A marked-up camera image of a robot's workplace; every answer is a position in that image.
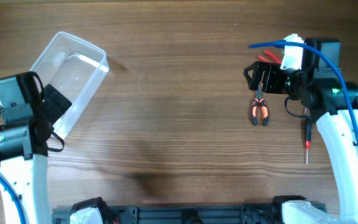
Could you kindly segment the clear plastic container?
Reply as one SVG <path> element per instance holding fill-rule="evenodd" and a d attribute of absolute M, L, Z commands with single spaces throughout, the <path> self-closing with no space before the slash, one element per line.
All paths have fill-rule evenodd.
<path fill-rule="evenodd" d="M 53 125 L 66 138 L 109 73 L 106 52 L 67 32 L 58 32 L 40 54 L 31 71 L 44 85 L 51 84 L 71 106 Z"/>

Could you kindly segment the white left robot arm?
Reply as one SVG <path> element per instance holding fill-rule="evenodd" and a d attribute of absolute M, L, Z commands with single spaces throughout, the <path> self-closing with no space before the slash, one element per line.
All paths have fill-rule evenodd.
<path fill-rule="evenodd" d="M 47 141 L 71 101 L 36 72 L 0 78 L 0 191 L 6 223 L 51 223 Z"/>

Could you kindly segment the red handled wire cutters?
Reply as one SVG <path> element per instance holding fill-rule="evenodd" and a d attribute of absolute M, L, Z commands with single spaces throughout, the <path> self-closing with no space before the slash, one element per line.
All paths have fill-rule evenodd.
<path fill-rule="evenodd" d="M 265 49 L 263 51 L 264 56 L 262 55 L 258 55 L 257 59 L 261 62 L 274 62 L 274 63 L 278 63 L 281 64 L 282 61 L 280 60 L 280 58 L 275 55 L 272 51 L 270 51 L 269 49 Z"/>

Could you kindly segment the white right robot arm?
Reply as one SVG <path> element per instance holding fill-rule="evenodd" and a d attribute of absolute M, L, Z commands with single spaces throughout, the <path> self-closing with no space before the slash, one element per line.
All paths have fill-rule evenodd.
<path fill-rule="evenodd" d="M 278 196 L 270 219 L 277 223 L 358 223 L 358 86 L 339 68 L 340 42 L 293 34 L 272 42 L 283 49 L 279 63 L 256 61 L 244 69 L 251 90 L 298 100 L 316 124 L 328 150 L 337 185 L 335 218 L 301 196 Z"/>

